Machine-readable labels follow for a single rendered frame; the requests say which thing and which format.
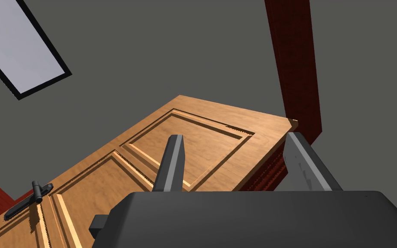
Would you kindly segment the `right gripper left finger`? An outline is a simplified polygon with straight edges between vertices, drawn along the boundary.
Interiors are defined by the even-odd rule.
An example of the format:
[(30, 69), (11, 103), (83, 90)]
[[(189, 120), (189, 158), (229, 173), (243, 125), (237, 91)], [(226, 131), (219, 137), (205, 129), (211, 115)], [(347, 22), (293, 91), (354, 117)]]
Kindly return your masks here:
[(153, 192), (181, 192), (185, 167), (185, 149), (182, 135), (168, 138), (153, 185)]

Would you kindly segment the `black framed window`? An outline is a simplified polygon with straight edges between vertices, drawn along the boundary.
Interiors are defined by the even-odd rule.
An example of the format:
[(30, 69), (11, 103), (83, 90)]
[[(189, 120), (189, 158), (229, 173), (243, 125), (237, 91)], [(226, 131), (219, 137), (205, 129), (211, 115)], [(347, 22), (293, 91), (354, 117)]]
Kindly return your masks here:
[(0, 80), (23, 99), (71, 76), (25, 0), (0, 0)]

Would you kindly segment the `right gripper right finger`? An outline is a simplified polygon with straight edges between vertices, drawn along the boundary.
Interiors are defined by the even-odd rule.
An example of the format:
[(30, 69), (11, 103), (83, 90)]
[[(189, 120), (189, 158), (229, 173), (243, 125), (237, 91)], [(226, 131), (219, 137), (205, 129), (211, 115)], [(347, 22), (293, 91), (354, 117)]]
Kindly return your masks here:
[(283, 158), (288, 174), (275, 188), (276, 191), (342, 190), (301, 133), (287, 134)]

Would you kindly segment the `brown panelled wooden door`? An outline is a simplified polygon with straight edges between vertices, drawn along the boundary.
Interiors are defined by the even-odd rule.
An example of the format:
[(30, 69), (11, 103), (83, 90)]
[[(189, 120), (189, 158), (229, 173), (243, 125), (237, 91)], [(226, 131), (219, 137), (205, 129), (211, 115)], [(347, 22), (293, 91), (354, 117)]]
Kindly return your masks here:
[(40, 204), (5, 221), (0, 248), (91, 248), (89, 226), (129, 193), (150, 191), (170, 136), (183, 135), (184, 191), (250, 189), (298, 122), (187, 96), (175, 99), (52, 180)]

